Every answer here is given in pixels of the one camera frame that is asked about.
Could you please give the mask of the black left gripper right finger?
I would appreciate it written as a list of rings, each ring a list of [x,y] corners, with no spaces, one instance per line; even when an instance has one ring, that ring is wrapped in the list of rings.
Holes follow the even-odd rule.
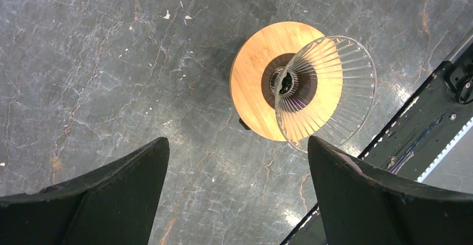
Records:
[[[319,137],[308,161],[329,244],[471,244],[472,195],[408,180]]]

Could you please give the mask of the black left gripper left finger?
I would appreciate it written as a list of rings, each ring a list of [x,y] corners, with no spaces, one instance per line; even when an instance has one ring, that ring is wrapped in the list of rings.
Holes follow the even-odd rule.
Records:
[[[1,198],[2,244],[147,244],[170,147],[159,137],[34,194]]]

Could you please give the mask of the clear ribbed glass funnel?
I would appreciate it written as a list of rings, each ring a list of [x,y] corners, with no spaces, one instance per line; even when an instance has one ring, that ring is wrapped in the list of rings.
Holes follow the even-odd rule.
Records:
[[[373,106],[377,74],[369,51],[347,36],[311,41],[270,81],[278,127],[302,152],[317,136],[340,147],[363,127]]]

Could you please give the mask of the round wooden dripper stand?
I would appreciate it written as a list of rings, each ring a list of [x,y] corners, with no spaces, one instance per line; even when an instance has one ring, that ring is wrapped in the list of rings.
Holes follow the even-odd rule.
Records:
[[[253,34],[238,51],[230,70],[230,96],[240,118],[256,134],[272,141],[285,141],[274,108],[270,80],[275,71],[294,57],[305,45],[323,37],[318,29],[302,22],[284,21],[266,26]],[[319,114],[310,125],[327,125],[340,103],[342,76],[322,74],[319,80],[303,78],[310,87],[297,95],[309,98],[308,110]]]

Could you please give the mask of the dark green glass dripper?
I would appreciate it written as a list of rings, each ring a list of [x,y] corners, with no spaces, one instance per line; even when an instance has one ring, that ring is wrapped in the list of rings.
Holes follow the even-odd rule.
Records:
[[[248,125],[241,118],[239,118],[238,122],[245,130],[250,130],[250,127],[248,127]]]

